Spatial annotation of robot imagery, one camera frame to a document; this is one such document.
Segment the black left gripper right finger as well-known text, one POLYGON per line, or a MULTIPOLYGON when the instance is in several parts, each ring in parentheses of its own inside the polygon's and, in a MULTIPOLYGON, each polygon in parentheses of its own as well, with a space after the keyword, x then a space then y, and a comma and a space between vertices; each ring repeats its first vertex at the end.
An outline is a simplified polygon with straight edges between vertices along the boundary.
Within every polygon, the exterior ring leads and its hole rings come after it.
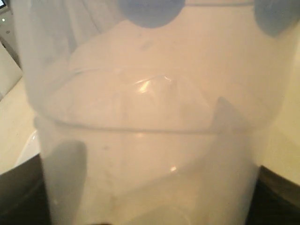
POLYGON ((247 225, 298 225, 300 223, 300 186, 260 167, 247 215, 247 225))

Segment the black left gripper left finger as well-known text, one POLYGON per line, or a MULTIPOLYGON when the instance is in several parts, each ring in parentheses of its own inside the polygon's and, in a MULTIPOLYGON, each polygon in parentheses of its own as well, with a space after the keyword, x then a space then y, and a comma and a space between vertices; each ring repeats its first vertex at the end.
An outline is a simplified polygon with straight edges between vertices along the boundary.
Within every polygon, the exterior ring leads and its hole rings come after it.
POLYGON ((0 175, 0 223, 51 224, 39 155, 0 175))

